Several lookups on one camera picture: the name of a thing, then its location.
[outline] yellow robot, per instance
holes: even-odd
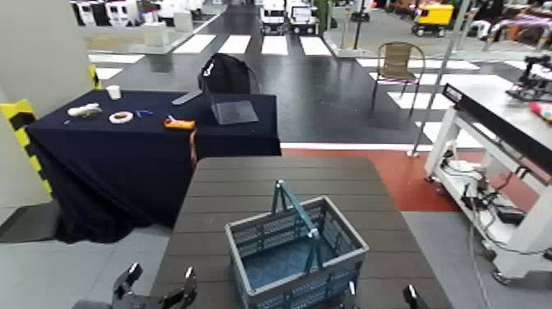
[[[431,31],[434,35],[444,37],[445,27],[453,18],[453,10],[452,4],[433,3],[419,6],[416,10],[412,33],[423,36],[426,31]]]

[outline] yellow black striped barrier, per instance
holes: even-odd
[[[96,66],[94,64],[88,66],[88,74],[92,79],[94,89],[102,89],[102,81],[98,78],[98,73],[96,72]]]
[[[35,112],[30,106],[29,101],[21,100],[14,104],[0,104],[0,110],[10,125],[13,133],[16,136],[17,142],[29,157],[30,165],[32,165],[35,172],[39,174],[40,180],[48,193],[52,193],[50,183],[44,176],[42,167],[40,166],[39,158],[36,156],[35,148],[30,142],[29,136],[25,131],[25,127],[30,125],[36,120]]]

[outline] chair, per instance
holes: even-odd
[[[385,49],[385,57],[383,66],[381,66],[382,50]],[[422,66],[421,74],[416,77],[412,72],[408,71],[408,61],[410,60],[412,50],[415,49],[421,56]],[[378,90],[379,81],[401,81],[404,83],[401,91],[401,97],[404,95],[404,90],[408,84],[416,84],[416,90],[414,92],[414,100],[410,107],[410,113],[408,117],[412,116],[414,111],[414,103],[418,96],[418,90],[420,89],[420,80],[426,70],[426,56],[419,47],[414,44],[404,42],[390,42],[383,44],[378,49],[378,67],[377,77],[375,78],[374,91],[372,92],[372,107],[374,110],[375,97]]]

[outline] laptop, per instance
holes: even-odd
[[[211,110],[220,125],[259,121],[249,100],[216,103],[211,95]]]

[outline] basket handle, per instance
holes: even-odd
[[[299,217],[301,217],[301,219],[309,229],[309,233],[307,234],[307,236],[310,238],[310,250],[309,250],[309,256],[306,258],[304,272],[307,274],[311,272],[312,262],[314,260],[315,255],[316,255],[316,264],[318,264],[318,269],[322,270],[324,266],[322,264],[322,255],[320,254],[321,253],[320,233],[316,228],[315,224],[312,223],[311,217],[309,217],[309,215],[305,212],[305,209],[303,209],[303,206],[301,206],[301,203],[299,203],[295,195],[293,195],[291,190],[289,190],[288,185],[286,185],[285,181],[282,179],[276,181],[276,185],[274,187],[274,195],[272,197],[273,214],[276,214],[276,209],[278,208],[278,196],[282,200],[283,211],[289,211],[288,206],[286,205],[286,197],[287,197],[289,201],[292,202],[292,205],[295,208],[295,211],[299,214]]]

